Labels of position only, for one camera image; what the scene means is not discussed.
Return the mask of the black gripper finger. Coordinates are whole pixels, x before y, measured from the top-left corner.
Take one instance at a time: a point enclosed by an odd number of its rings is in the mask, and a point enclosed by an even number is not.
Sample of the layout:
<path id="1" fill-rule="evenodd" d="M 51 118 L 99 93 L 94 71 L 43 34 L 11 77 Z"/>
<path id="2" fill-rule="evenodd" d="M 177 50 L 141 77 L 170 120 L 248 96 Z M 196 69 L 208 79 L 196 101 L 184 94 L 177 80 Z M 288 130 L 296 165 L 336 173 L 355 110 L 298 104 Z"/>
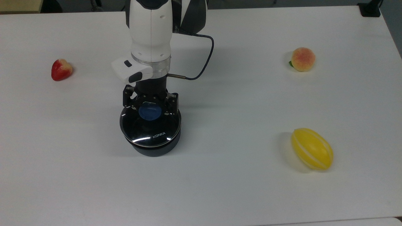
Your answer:
<path id="1" fill-rule="evenodd" d="M 165 115 L 178 115 L 179 108 L 178 108 L 178 93 L 169 93 L 167 92 L 167 96 L 165 97 L 162 109 Z"/>
<path id="2" fill-rule="evenodd" d="M 132 109 L 139 109 L 139 102 L 137 102 L 137 97 L 132 98 L 132 95 L 138 94 L 139 89 L 137 86 L 131 86 L 127 84 L 122 92 L 122 105 L 125 108 L 131 107 Z"/>

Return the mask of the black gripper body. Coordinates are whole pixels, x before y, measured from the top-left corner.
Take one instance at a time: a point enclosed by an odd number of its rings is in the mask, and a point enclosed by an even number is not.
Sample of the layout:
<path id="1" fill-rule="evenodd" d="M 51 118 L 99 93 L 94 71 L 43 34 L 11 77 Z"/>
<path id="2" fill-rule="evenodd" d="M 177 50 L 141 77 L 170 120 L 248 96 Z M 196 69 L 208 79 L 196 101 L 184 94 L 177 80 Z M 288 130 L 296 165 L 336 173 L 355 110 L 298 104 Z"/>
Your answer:
<path id="1" fill-rule="evenodd" d="M 135 100 L 142 99 L 152 103 L 164 104 L 167 97 L 167 77 L 147 79 L 135 83 Z"/>

